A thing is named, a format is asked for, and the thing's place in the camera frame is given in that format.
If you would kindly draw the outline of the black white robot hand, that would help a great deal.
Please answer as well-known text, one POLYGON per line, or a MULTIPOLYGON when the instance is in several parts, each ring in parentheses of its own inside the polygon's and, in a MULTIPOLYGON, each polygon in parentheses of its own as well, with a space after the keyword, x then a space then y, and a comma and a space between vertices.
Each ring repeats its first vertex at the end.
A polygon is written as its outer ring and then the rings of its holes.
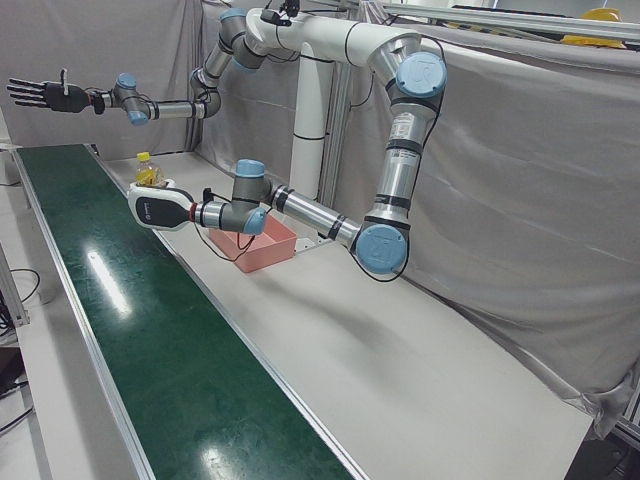
POLYGON ((14 103, 23 107, 79 113, 92 104, 91 95, 68 82, 68 70, 62 68, 58 81, 32 82, 10 78, 6 86, 14 103))
POLYGON ((196 201, 179 189, 173 179, 166 180, 161 187, 131 183, 127 201, 136 222, 144 228, 176 231, 193 222, 196 201))

